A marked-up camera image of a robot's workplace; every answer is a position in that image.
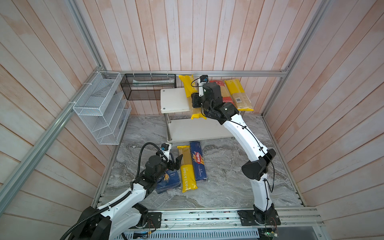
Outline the red spaghetti bag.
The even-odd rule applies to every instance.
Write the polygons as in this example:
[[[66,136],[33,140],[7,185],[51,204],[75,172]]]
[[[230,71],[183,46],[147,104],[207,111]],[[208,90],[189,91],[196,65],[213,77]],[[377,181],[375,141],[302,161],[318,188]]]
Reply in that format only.
[[[231,97],[231,94],[226,86],[226,84],[221,81],[221,80],[212,80],[212,83],[216,83],[217,85],[220,86],[220,89],[221,89],[221,96],[222,96],[222,101],[215,101],[216,104],[220,104],[220,103],[231,103],[233,105],[235,105],[232,97]]]

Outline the narrow blue Barilla spaghetti box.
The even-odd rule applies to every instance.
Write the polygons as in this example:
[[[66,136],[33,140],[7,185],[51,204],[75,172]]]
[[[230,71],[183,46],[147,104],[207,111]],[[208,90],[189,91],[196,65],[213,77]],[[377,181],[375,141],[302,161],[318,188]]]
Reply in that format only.
[[[207,177],[207,173],[206,173],[201,143],[199,141],[190,142],[190,151],[191,151],[191,157],[192,157],[192,161],[193,161],[195,180],[196,181],[207,180],[208,177]]]

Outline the yellow Pastatime spaghetti bag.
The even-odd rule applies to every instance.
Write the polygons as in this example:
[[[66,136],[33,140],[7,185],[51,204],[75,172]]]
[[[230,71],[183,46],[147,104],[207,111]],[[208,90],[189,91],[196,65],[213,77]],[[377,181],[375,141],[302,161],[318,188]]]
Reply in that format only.
[[[183,185],[182,192],[185,193],[187,191],[197,190],[198,186],[195,179],[190,146],[177,146],[177,148],[179,154],[183,155],[180,168]]]

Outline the yellow clear spaghetti bag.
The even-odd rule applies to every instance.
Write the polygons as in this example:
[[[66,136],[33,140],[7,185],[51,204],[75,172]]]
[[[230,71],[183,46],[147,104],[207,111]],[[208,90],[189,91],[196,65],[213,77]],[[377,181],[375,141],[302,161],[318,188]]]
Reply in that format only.
[[[253,106],[245,90],[243,89],[240,80],[225,80],[226,87],[233,99],[235,107],[242,112],[253,112]]]

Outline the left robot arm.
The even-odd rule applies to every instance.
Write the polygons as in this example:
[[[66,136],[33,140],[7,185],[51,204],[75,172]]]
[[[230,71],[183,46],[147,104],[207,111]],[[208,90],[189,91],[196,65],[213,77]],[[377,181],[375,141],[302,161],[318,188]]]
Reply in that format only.
[[[63,240],[113,240],[126,229],[149,225],[148,209],[141,201],[156,189],[167,170],[180,169],[183,155],[174,158],[168,143],[158,147],[149,142],[144,146],[153,146],[157,152],[149,157],[143,171],[137,170],[130,187],[103,206],[85,209],[77,223],[63,234]]]

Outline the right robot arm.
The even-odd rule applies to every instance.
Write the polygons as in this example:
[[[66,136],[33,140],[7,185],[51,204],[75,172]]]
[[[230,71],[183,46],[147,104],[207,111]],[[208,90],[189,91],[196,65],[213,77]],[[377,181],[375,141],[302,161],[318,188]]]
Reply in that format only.
[[[239,210],[243,226],[281,224],[280,217],[271,200],[272,186],[267,180],[268,166],[276,156],[274,149],[268,149],[252,133],[234,104],[223,102],[221,88],[217,83],[198,83],[198,93],[192,94],[193,107],[200,107],[204,117],[218,121],[239,142],[248,156],[242,166],[243,174],[250,179],[254,195],[253,210]]]

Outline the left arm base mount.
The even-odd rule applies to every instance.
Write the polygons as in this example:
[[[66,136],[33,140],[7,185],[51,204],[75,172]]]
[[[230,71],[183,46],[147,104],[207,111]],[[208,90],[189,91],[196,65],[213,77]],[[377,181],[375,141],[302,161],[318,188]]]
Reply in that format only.
[[[133,209],[140,213],[139,222],[133,227],[135,229],[151,228],[157,229],[161,227],[162,213],[150,212],[144,205],[137,203],[133,206]]]

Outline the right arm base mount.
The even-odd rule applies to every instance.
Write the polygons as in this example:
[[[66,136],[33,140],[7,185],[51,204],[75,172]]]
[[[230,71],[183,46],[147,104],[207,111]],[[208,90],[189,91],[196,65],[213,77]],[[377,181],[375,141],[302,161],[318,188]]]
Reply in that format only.
[[[275,210],[275,205],[273,203],[264,212],[254,206],[253,210],[239,210],[237,213],[240,217],[242,226],[281,225],[280,217]]]

